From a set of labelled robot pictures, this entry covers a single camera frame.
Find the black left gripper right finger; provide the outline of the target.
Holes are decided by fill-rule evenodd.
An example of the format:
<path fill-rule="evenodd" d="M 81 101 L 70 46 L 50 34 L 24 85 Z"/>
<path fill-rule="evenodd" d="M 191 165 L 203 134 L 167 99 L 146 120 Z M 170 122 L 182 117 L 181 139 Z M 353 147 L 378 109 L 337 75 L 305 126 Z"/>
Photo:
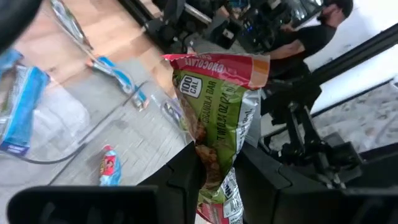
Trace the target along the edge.
<path fill-rule="evenodd" d="M 291 183 L 279 174 L 282 164 L 245 143 L 234 169 L 244 207 L 244 223 L 272 223 L 279 190 Z"/>

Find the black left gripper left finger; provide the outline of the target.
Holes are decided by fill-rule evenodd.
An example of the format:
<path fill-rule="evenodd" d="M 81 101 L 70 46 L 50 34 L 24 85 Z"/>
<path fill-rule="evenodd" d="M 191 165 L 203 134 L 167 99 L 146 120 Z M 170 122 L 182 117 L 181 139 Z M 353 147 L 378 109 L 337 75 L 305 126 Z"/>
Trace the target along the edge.
<path fill-rule="evenodd" d="M 157 223 L 194 224 L 198 193 L 206 171 L 191 142 L 159 170 L 140 182 L 155 187 Z"/>

